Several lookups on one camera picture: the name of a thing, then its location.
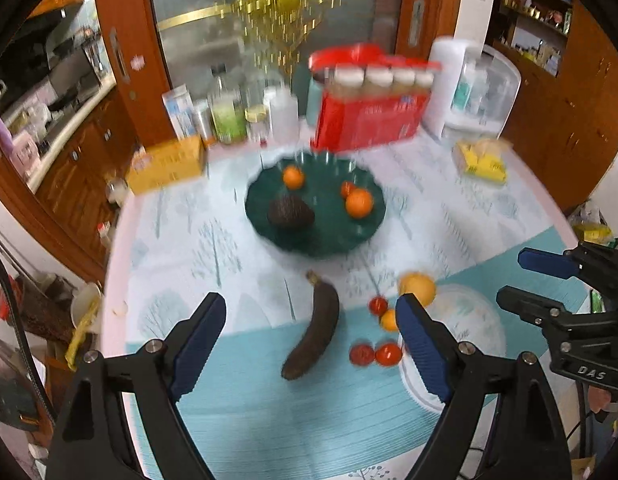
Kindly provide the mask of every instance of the red tomato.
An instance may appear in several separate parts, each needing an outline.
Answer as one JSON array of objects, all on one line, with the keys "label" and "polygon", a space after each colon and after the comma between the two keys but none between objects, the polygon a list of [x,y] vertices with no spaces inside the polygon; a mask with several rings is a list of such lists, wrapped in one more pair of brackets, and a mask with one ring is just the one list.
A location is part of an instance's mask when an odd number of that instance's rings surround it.
[{"label": "red tomato", "polygon": [[375,352],[370,344],[353,345],[349,350],[349,361],[356,366],[369,366],[375,361]]},{"label": "red tomato", "polygon": [[375,360],[382,366],[395,366],[402,358],[403,351],[394,342],[385,343],[375,351]]},{"label": "red tomato", "polygon": [[342,186],[340,186],[340,196],[346,199],[354,189],[356,189],[355,184],[345,180],[345,182],[342,183]]},{"label": "red tomato", "polygon": [[389,302],[382,296],[376,296],[369,301],[369,312],[374,316],[382,316],[389,308]]}]

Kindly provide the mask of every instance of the green plate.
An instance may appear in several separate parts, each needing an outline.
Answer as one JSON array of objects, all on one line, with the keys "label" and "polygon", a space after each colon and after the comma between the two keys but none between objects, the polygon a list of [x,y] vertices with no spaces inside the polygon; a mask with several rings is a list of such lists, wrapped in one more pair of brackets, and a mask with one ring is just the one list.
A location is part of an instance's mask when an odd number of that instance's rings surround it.
[{"label": "green plate", "polygon": [[[290,191],[282,182],[282,172],[289,165],[305,174],[305,185]],[[360,220],[349,216],[340,186],[346,180],[363,187],[374,198],[374,209]],[[267,220],[269,202],[278,196],[293,193],[302,198],[315,213],[314,224],[307,229],[276,228]],[[338,158],[329,152],[300,152],[281,158],[275,166],[264,168],[249,185],[244,210],[256,232],[284,251],[302,253],[312,258],[326,258],[346,253],[366,242],[385,218],[385,199],[374,176],[348,158]]]}]

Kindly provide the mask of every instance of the purple object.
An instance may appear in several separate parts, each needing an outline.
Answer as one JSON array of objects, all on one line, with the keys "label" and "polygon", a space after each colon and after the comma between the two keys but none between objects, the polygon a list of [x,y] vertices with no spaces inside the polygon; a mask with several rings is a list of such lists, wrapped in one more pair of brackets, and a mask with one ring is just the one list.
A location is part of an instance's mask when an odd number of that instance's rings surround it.
[{"label": "purple object", "polygon": [[0,147],[7,158],[12,154],[14,150],[14,142],[12,141],[12,134],[4,125],[3,120],[0,118]]}]

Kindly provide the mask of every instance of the teal table mat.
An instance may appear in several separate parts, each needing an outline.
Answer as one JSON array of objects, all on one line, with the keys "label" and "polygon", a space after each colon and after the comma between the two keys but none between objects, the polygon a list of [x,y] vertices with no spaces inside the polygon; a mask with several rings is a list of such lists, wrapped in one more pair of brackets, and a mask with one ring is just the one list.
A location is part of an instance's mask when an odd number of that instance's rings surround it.
[{"label": "teal table mat", "polygon": [[[554,228],[457,274],[439,285],[466,285],[494,303],[497,290],[512,285],[562,301],[572,312],[586,290],[571,278],[563,281],[522,270],[522,247],[562,252]],[[497,309],[506,335],[506,356],[546,351],[540,330]],[[284,324],[222,336],[196,388],[178,403],[191,437],[219,480],[326,479],[356,476],[426,442],[438,420],[407,393],[398,367],[352,366],[351,344],[387,338],[366,306],[342,310],[336,334],[314,370],[294,382],[280,377],[280,367],[306,323]],[[139,345],[128,344],[132,352]],[[151,478],[160,478],[137,407],[132,420],[140,457]],[[382,478],[384,468],[372,469]],[[391,478],[387,470],[387,479]]]}]

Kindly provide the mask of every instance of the red box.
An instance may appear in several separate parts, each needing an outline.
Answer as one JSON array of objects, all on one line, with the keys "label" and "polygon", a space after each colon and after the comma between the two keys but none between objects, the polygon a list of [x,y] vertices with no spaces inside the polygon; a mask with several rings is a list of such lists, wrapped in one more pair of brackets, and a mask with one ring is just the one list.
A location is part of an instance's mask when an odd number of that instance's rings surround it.
[{"label": "red box", "polygon": [[[311,70],[337,64],[440,68],[439,64],[418,59],[387,56],[377,46],[367,44],[326,49],[309,59]],[[325,90],[311,146],[319,151],[345,152],[407,139],[416,134],[428,102],[428,93],[343,101]]]}]

